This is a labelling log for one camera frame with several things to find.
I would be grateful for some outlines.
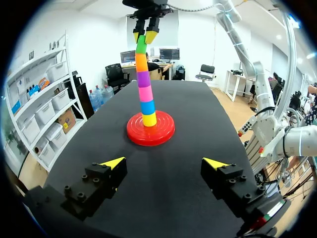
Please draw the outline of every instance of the table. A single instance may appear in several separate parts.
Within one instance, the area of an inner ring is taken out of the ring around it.
[[[233,90],[233,95],[231,95],[228,92],[228,89],[229,89],[229,86],[230,86],[230,76],[234,76],[236,78],[236,85],[235,85],[234,90]],[[238,74],[233,74],[229,70],[227,71],[227,77],[226,78],[227,78],[227,80],[226,80],[225,93],[231,99],[231,101],[233,101],[233,102],[234,102],[234,99],[236,98],[236,94],[237,94],[237,91],[238,91],[238,86],[239,86],[240,79],[245,79],[246,81],[249,80],[249,81],[255,82],[255,79],[247,79],[245,76],[238,75]]]
[[[210,88],[200,82],[152,81],[156,109],[169,113],[175,134],[143,147],[127,137],[128,120],[140,111],[137,82],[102,106],[63,150],[46,184],[63,192],[92,162],[121,156],[128,174],[111,200],[85,224],[122,238],[231,238],[243,224],[201,178],[202,157],[236,163],[253,177],[234,126]]]
[[[169,63],[162,63],[162,62],[154,62],[154,63],[158,64],[160,67],[165,67],[165,66],[169,65]],[[172,80],[173,67],[168,69],[168,79],[169,80]],[[134,69],[135,64],[122,65],[121,68],[122,69]]]

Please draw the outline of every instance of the desk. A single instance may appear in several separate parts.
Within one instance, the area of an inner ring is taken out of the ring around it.
[[[131,82],[75,134],[46,184],[63,193],[92,162],[125,156],[127,176],[86,225],[121,238],[235,237],[242,219],[216,200],[200,175],[202,157],[208,157],[236,163],[254,177],[228,115],[204,83],[152,81],[152,90],[156,109],[175,121],[168,142],[144,147],[128,139],[126,124],[140,111],[137,82]]]
[[[154,63],[158,64],[160,67],[165,67],[165,66],[169,65],[169,63],[162,63],[162,62],[154,62]],[[122,69],[133,69],[133,68],[135,68],[135,64],[122,65],[121,68]],[[174,68],[174,64],[173,64],[173,67],[168,69],[168,79],[169,80],[172,80],[173,68]]]
[[[235,85],[234,90],[233,90],[233,95],[231,95],[228,92],[228,89],[229,89],[229,86],[230,86],[230,77],[231,76],[234,76],[236,78],[236,85]],[[239,82],[240,82],[241,78],[246,80],[246,81],[249,80],[249,81],[255,82],[255,79],[247,79],[243,75],[233,74],[231,71],[229,71],[229,70],[227,71],[225,93],[231,99],[231,101],[233,101],[233,102],[234,102],[234,99],[236,98],[236,94],[237,94],[237,91],[238,91],[238,86],[239,86]]]

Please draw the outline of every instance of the white shelf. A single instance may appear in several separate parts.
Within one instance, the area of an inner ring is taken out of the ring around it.
[[[71,100],[65,107],[63,107],[61,110],[55,110],[55,116],[52,117],[52,119],[46,123],[42,128],[40,128],[40,133],[36,136],[34,141],[31,144],[31,149],[34,149],[36,146],[36,143],[41,139],[41,137],[44,135],[44,133],[48,130],[48,128],[53,124],[54,121],[56,121],[57,118],[59,118],[68,108],[70,108],[74,103],[76,103],[77,100]]]
[[[51,171],[54,163],[56,162],[56,160],[58,159],[58,157],[60,156],[60,154],[62,153],[62,151],[65,149],[66,145],[69,143],[69,141],[73,138],[73,136],[76,134],[76,132],[82,127],[82,125],[85,123],[85,120],[82,119],[77,119],[76,120],[76,124],[74,125],[74,127],[66,134],[67,140],[66,142],[63,144],[63,146],[55,153],[54,158],[52,159],[49,167],[46,169],[46,166],[44,167],[48,172]]]
[[[28,109],[29,106],[32,105],[32,103],[34,103],[39,97],[41,97],[42,95],[44,95],[46,92],[50,91],[52,88],[54,88],[55,86],[57,86],[58,84],[62,83],[63,81],[65,81],[66,79],[69,78],[69,74],[67,74],[66,76],[64,76],[63,78],[53,82],[52,84],[50,84],[49,86],[47,86],[45,89],[43,89],[42,91],[40,91],[38,94],[34,95],[34,97],[32,99],[30,99],[23,107],[21,107],[21,109],[17,112],[17,114],[14,116],[15,120],[18,120],[19,117]]]
[[[15,81],[19,76],[23,75],[25,72],[31,70],[35,66],[38,66],[39,64],[54,58],[56,55],[58,55],[58,53],[60,53],[61,51],[65,49],[66,47],[60,47],[55,50],[47,51],[41,57],[34,58],[27,61],[26,63],[21,65],[17,70],[15,70],[9,75],[9,77],[6,80],[6,83],[8,85],[11,85],[11,83]]]

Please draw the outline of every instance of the white robotic arm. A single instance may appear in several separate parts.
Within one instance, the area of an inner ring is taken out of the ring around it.
[[[289,156],[317,155],[317,126],[291,128],[285,133],[285,129],[289,123],[283,120],[283,115],[280,111],[286,108],[286,106],[280,104],[281,108],[278,110],[275,109],[276,112],[273,113],[275,104],[269,82],[264,74],[263,66],[260,62],[252,64],[239,34],[234,29],[233,23],[240,21],[241,16],[235,9],[232,1],[217,0],[215,6],[220,10],[216,18],[227,32],[237,51],[245,77],[256,78],[255,90],[257,94],[258,111],[260,113],[258,113],[256,119],[254,117],[250,118],[239,130],[239,136],[244,134],[248,129],[252,129],[254,132],[246,147],[254,174],[258,173],[266,164],[278,161],[282,158]],[[291,52],[294,49],[292,49],[293,46],[290,40],[289,45],[290,54],[294,53]],[[294,67],[294,62],[290,61],[289,65],[289,68]],[[293,71],[294,70],[289,70],[289,79],[292,77]],[[286,85],[285,95],[289,93],[290,87],[291,83],[288,83]],[[285,104],[289,102],[286,96],[283,102]]]

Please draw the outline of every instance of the person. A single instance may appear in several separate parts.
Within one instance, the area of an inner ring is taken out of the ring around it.
[[[301,126],[313,125],[314,120],[317,120],[316,119],[316,117],[317,117],[317,96],[316,96],[316,94],[317,94],[317,83],[315,83],[313,86],[310,85],[308,87],[308,92],[310,94],[315,95],[315,99],[313,101],[313,104],[312,104],[312,107],[311,107],[310,111],[307,113],[307,115],[301,121]],[[287,170],[290,170],[293,167],[295,167],[296,165],[298,165],[303,158],[304,157],[295,156],[291,160],[291,162],[289,163]]]
[[[271,91],[273,91],[273,89],[275,88],[275,86],[276,86],[279,82],[281,82],[281,81],[282,81],[282,78],[279,77],[279,76],[277,75],[277,73],[274,72],[274,74],[273,74],[273,80],[269,81],[269,86],[270,86],[270,88],[271,88]],[[251,93],[251,96],[250,96],[250,99],[249,99],[248,104],[253,103],[254,97],[256,96],[255,83],[253,83],[253,85],[252,85],[252,87],[251,87],[251,89],[250,89],[250,93]],[[250,109],[251,109],[253,112],[255,112],[255,113],[258,111],[258,109],[255,108],[255,107],[250,107]]]
[[[164,72],[166,72],[169,68],[172,67],[172,64],[168,64],[168,65],[165,66],[164,68],[161,68],[157,63],[149,62],[149,54],[148,54],[147,52],[146,52],[146,56],[147,56],[147,62],[148,62],[149,72],[160,68],[161,71],[162,71],[162,73],[164,73]]]

